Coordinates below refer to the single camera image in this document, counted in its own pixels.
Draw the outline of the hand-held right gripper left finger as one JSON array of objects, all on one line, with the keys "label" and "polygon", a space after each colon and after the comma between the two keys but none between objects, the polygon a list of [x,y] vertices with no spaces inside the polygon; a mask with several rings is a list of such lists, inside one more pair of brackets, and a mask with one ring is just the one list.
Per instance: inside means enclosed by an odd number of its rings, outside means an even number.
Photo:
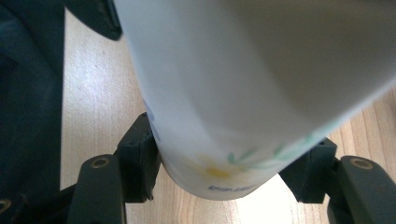
[{"label": "hand-held right gripper left finger", "polygon": [[120,163],[124,201],[151,201],[161,159],[147,113],[139,115],[121,138],[116,156]]}]

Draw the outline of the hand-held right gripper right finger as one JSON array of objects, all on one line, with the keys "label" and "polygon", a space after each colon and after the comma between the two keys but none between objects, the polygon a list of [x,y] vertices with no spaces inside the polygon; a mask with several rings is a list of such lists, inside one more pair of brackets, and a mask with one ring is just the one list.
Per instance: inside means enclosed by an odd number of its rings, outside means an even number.
[{"label": "hand-held right gripper right finger", "polygon": [[279,173],[297,202],[323,203],[325,195],[332,199],[342,197],[336,177],[336,149],[333,141],[324,138]]}]

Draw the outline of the white floral paper cup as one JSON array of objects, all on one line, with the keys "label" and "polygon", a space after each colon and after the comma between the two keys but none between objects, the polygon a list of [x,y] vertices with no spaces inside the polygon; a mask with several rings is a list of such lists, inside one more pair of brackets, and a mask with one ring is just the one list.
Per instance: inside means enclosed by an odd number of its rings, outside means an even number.
[{"label": "white floral paper cup", "polygon": [[114,0],[163,166],[244,197],[396,83],[396,0]]}]

